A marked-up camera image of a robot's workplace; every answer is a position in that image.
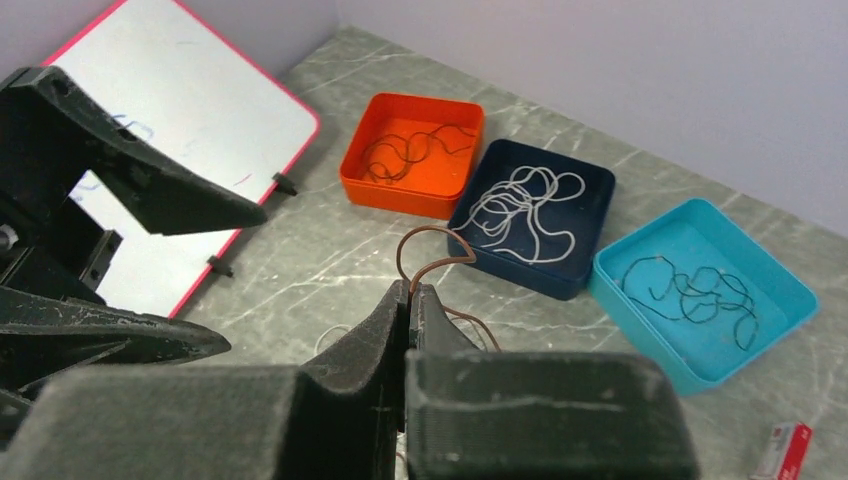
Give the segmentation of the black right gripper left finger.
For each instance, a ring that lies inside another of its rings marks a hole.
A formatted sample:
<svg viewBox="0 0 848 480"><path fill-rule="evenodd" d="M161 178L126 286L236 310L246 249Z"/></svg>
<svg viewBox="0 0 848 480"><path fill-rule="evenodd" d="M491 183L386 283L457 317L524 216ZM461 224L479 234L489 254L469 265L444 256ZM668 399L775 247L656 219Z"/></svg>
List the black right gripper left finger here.
<svg viewBox="0 0 848 480"><path fill-rule="evenodd" d="M303 365L90 366L50 381L5 479L390 479L408 285Z"/></svg>

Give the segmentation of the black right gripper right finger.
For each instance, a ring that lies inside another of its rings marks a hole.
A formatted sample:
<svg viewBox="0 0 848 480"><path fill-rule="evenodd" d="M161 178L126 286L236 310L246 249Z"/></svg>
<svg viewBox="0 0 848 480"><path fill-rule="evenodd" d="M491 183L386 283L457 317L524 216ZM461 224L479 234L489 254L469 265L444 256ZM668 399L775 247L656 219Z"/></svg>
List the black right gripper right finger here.
<svg viewBox="0 0 848 480"><path fill-rule="evenodd" d="M430 285L410 297L406 460L413 479L697 479L681 403L633 353L486 352Z"/></svg>

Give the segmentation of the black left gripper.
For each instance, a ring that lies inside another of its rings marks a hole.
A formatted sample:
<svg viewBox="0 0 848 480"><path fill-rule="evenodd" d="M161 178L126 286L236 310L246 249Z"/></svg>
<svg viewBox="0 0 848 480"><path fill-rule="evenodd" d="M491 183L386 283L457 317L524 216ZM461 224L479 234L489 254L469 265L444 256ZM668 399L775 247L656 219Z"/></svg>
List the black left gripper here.
<svg viewBox="0 0 848 480"><path fill-rule="evenodd" d="M69 197L87 171L152 234L267 219L119 124L61 68L15 70L1 83L1 389L23 398L75 367L180 364L231 349L202 325L104 305L97 289L123 237ZM14 234L40 237L24 245Z"/></svg>

